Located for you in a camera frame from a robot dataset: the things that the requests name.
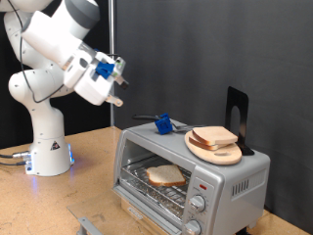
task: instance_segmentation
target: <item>round wooden board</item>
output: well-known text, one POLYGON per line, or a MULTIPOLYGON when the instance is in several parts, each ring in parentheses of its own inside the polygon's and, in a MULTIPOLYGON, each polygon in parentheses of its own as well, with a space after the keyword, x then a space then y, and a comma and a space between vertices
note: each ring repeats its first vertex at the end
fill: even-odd
POLYGON ((189 136, 192 134, 192 130, 186 133, 185 143, 197 157, 216 165, 233 165, 241 160, 242 151, 237 144, 230 144, 214 151, 205 150, 189 142, 189 136))

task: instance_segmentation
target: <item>red indicator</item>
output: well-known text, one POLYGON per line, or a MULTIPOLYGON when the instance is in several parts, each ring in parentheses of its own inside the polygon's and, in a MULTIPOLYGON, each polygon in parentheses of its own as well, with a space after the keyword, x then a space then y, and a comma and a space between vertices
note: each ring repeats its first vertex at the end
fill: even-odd
POLYGON ((200 185, 200 187, 204 190, 206 190, 206 187, 204 185, 200 185))

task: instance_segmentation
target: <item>black stand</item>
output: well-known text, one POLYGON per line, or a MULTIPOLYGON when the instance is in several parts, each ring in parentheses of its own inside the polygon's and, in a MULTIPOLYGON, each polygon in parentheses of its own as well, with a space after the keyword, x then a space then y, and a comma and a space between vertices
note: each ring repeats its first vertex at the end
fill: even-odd
POLYGON ((228 87, 226 118, 225 118, 225 127, 228 130, 231 129, 232 110, 234 106, 238 107, 241 115, 241 123, 237 145, 241 148, 243 156, 254 155, 254 152, 248 146, 245 145, 248 97, 245 93, 230 86, 228 87))
POLYGON ((243 228, 239 232, 236 233, 236 235, 251 235, 248 232, 246 232, 246 228, 243 228))

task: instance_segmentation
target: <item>blue clip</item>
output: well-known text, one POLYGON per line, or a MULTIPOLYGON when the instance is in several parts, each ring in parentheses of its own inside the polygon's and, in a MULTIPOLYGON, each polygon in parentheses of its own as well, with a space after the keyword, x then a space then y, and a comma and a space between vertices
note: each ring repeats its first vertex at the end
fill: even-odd
POLYGON ((96 67, 96 72, 105 79, 107 79, 113 72, 114 67, 115 67, 114 64, 104 64, 102 62, 99 62, 99 64, 96 67))
POLYGON ((160 117, 162 119, 159 119, 159 120, 155 121, 155 124, 156 124, 156 127, 158 129, 158 132, 162 135, 162 134, 166 134, 166 133, 172 131, 173 130, 173 126, 170 123, 170 119, 169 119, 168 113, 160 115, 160 117))

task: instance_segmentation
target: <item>toaster oven knob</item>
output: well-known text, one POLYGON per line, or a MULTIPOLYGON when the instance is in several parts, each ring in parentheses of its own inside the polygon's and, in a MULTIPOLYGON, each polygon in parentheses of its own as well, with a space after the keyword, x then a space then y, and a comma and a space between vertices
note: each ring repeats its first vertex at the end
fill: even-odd
POLYGON ((188 201, 192 209, 197 212, 203 212, 205 208, 204 198, 202 196, 195 196, 188 201))
POLYGON ((190 220, 185 224, 186 234, 199 235, 201 234, 201 227, 195 220, 190 220))

